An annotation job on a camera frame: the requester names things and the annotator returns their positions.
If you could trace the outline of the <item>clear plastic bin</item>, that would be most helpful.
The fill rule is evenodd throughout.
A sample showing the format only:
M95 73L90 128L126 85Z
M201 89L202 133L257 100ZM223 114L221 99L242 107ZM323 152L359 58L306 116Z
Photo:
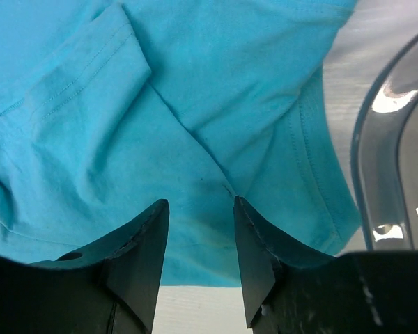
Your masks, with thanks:
M418 253L418 34L366 95L350 167L368 250Z

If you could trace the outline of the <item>turquoise t shirt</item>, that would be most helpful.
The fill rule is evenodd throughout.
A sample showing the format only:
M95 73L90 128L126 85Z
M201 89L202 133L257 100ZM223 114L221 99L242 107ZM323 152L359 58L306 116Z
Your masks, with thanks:
M169 201L164 285L237 287L233 200L336 255L360 217L323 61L354 1L0 1L0 256Z

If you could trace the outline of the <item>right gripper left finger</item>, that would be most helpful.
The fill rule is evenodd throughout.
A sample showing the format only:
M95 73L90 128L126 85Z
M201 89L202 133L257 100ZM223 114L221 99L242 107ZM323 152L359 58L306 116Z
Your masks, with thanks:
M56 260L51 271L96 267L95 284L151 333L169 231L169 203L160 199L121 227Z

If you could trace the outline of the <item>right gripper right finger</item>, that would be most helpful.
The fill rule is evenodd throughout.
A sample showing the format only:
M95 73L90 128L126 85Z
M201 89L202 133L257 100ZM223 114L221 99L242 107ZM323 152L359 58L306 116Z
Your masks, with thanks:
M252 328L262 306L291 269L318 267L334 257L267 221L241 196L235 197L233 217L246 324Z

